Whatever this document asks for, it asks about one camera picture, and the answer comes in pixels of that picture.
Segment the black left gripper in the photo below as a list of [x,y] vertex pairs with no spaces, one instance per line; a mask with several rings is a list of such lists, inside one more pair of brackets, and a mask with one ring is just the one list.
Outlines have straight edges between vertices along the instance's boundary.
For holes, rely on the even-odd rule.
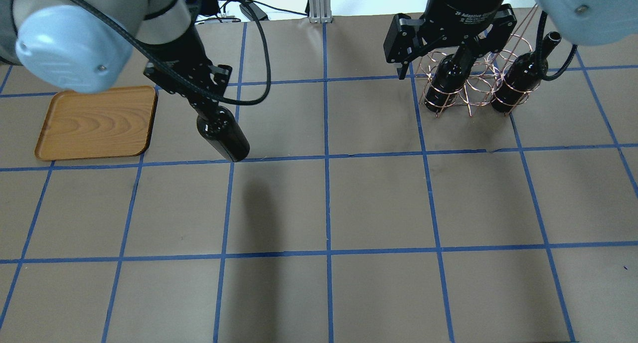
[[[220,68],[227,70],[226,76],[218,75],[212,61],[205,53],[200,35],[194,26],[173,41],[163,44],[143,44],[143,48],[190,82],[220,96],[225,93],[226,82],[232,73],[232,67],[222,64]],[[203,120],[222,118],[220,106],[216,100],[193,92],[187,93],[187,100]]]

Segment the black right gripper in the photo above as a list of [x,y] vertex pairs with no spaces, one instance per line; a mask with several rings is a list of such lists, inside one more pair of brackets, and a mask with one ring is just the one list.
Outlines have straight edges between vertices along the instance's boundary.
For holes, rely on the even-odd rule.
[[404,80],[413,60],[436,48],[467,44],[481,64],[505,67],[516,60],[517,24],[513,9],[504,0],[428,0],[418,18],[392,16],[383,43],[387,63],[397,64],[397,79]]

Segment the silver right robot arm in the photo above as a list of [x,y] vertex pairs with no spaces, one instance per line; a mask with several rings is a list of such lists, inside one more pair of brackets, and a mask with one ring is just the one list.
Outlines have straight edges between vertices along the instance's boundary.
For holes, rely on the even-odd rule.
[[[541,43],[547,18],[572,48],[560,70],[542,80],[555,80],[567,70],[577,47],[613,43],[637,32],[637,0],[535,0],[541,9],[536,32],[534,63],[549,54]],[[470,63],[489,52],[500,52],[517,23],[504,0],[428,0],[418,19],[398,13],[383,43],[387,63],[397,65],[405,79],[409,64],[438,48],[458,47],[469,52]]]

